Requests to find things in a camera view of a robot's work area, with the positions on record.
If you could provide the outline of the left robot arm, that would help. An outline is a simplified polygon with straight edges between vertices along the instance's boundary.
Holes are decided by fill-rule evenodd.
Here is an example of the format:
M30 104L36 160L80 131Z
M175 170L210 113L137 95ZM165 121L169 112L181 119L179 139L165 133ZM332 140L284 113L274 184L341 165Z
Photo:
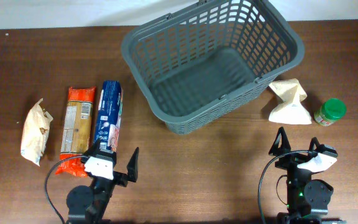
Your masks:
M89 186L79 185L67 195L67 223L111 223L104 219L104 213L116 186L126 187L138 179L139 148L136 148L127 164L127 172L117 172L115 152L103 152L101 141L96 141L85 153L81 162L92 178Z

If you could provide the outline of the orange spaghetti packet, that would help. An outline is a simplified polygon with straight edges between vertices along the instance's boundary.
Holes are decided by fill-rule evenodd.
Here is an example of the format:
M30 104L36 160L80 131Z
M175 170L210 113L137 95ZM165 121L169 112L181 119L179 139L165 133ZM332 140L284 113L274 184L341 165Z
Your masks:
M80 156L90 144L92 112L96 88L68 89L68 102L63 126L60 159L64 162L56 169L56 174L69 173L76 177L86 177Z

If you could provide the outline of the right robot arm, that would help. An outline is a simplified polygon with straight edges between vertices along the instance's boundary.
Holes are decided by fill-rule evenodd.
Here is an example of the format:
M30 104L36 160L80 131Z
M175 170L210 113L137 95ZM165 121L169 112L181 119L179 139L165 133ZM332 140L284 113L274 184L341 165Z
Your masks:
M312 138L306 152L292 151L281 127L268 154L278 159L276 168L287 172L287 212L277 215L277 223L321 223L322 216L328 214L334 189L312 175L326 171L337 161L335 148Z

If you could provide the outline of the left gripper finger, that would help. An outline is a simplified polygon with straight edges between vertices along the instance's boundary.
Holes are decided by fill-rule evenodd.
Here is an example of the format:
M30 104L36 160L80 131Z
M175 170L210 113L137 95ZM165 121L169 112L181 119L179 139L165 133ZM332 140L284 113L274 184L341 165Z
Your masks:
M101 140L97 139L93 145L85 152L85 156L96 156L99 153L99 146L100 146Z
M127 176L129 182L137 182L138 179L139 148L137 147L127 164Z

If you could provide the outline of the blue pasta box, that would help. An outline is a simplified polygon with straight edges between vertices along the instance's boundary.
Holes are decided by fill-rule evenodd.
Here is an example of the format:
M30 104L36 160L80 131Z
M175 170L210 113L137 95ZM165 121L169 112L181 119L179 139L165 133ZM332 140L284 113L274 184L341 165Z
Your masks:
M102 155L112 158L116 165L116 149L121 126L123 90L118 81L106 80L103 83L98 104L94 142L100 140Z

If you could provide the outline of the beige snack bag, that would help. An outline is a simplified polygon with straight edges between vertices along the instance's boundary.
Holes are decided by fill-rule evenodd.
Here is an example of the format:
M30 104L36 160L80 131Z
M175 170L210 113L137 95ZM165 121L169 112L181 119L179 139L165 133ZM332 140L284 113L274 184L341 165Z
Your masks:
M41 98L27 113L21 139L21 156L40 166L50 132L52 115L41 105Z

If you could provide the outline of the grey plastic shopping basket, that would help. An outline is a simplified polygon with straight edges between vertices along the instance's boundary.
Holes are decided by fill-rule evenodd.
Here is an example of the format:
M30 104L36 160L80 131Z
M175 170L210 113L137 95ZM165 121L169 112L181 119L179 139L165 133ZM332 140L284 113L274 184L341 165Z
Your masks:
M133 29L121 53L153 114L188 134L258 98L305 46L268 0L212 0Z

